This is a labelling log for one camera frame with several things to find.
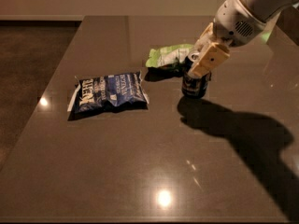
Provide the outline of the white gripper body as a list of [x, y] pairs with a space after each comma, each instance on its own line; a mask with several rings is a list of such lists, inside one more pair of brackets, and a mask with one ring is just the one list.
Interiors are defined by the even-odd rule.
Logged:
[[218, 39], [231, 40], [231, 47], [240, 47], [248, 44], [265, 26], [242, 0], [226, 0], [214, 17], [213, 32]]

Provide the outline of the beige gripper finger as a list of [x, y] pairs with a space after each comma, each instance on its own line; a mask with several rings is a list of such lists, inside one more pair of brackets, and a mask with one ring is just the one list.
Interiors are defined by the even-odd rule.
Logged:
[[188, 71], [192, 78], [202, 78], [214, 68], [224, 63], [230, 57], [230, 50], [218, 42], [205, 44], [200, 51], [199, 57], [193, 62]]
[[194, 46], [191, 48], [188, 58], [195, 62], [198, 60], [206, 51], [209, 44], [214, 40], [215, 36], [213, 33], [213, 23], [211, 22], [205, 31], [200, 34], [199, 38], [195, 42]]

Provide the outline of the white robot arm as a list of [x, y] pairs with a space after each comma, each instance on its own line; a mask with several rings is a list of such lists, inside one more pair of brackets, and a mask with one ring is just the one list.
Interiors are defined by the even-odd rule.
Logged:
[[201, 78], [230, 57], [230, 48], [248, 44], [283, 9], [299, 0], [226, 0], [200, 35], [189, 75]]

